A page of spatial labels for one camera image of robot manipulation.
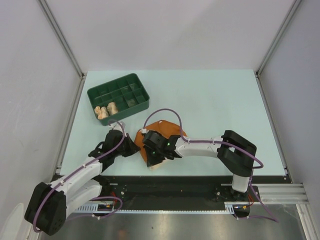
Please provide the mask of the peach boxer underwear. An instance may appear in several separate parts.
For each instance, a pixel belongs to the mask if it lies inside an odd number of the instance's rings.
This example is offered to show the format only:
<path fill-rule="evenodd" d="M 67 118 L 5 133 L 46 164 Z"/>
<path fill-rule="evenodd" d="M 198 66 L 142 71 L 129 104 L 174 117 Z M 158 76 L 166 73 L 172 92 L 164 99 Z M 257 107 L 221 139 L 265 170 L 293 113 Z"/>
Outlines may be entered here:
<path fill-rule="evenodd" d="M 103 119 L 106 119 L 107 117 L 110 116 L 109 112 L 105 106 L 102 106 L 102 107 L 96 106 L 94 108 L 94 112 L 97 115 L 98 120 L 103 120 Z"/>

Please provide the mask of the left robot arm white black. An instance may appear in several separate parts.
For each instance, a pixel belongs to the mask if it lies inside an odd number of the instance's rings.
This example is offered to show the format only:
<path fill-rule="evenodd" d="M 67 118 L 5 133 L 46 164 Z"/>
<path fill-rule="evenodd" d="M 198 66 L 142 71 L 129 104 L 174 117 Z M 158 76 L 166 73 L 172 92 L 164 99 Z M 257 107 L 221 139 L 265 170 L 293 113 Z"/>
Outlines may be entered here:
<path fill-rule="evenodd" d="M 140 147 L 127 133 L 110 130 L 105 140 L 99 142 L 84 163 L 72 173 L 35 186 L 25 220 L 32 224 L 36 233 L 54 235 L 78 207 L 94 198 L 105 200 L 110 196 L 111 188 L 100 174 L 114 163 L 116 157 L 129 157 L 139 151 Z"/>

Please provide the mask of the orange brown underwear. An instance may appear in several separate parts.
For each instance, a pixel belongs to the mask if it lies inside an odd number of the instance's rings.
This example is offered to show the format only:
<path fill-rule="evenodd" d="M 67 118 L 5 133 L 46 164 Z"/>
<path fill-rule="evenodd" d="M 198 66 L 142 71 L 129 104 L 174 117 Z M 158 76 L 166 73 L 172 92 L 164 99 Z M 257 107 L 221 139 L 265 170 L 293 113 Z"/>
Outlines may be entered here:
<path fill-rule="evenodd" d="M 176 143 L 181 136 L 187 134 L 181 130 L 180 126 L 166 121 L 160 120 L 145 127 L 148 130 L 146 134 L 142 134 L 140 130 L 136 133 L 134 143 L 140 147 L 140 155 L 147 164 L 146 149 L 170 152 L 175 158 L 181 158 L 176 152 Z"/>

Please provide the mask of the beige navy-trimmed underwear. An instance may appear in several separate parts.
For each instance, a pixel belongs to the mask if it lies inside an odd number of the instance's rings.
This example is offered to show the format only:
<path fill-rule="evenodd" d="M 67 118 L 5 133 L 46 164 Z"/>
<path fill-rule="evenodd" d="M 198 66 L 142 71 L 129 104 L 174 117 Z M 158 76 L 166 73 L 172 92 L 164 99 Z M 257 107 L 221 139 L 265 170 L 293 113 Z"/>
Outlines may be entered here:
<path fill-rule="evenodd" d="M 108 111 L 109 115 L 115 115 L 119 112 L 116 103 L 114 101 L 110 102 L 107 106 L 106 106 L 106 110 Z"/>

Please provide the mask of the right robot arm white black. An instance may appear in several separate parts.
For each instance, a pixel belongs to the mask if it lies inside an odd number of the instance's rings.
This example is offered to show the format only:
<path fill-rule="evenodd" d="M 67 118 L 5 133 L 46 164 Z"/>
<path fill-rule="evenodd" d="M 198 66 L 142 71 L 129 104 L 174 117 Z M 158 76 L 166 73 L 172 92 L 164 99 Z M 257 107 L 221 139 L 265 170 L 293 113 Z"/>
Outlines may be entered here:
<path fill-rule="evenodd" d="M 153 167 L 164 160 L 185 157 L 216 158 L 232 173 L 231 196 L 237 201 L 248 196 L 257 147 L 236 132 L 226 130 L 222 136 L 209 140 L 180 135 L 165 137 L 145 128 L 141 134 L 147 166 Z"/>

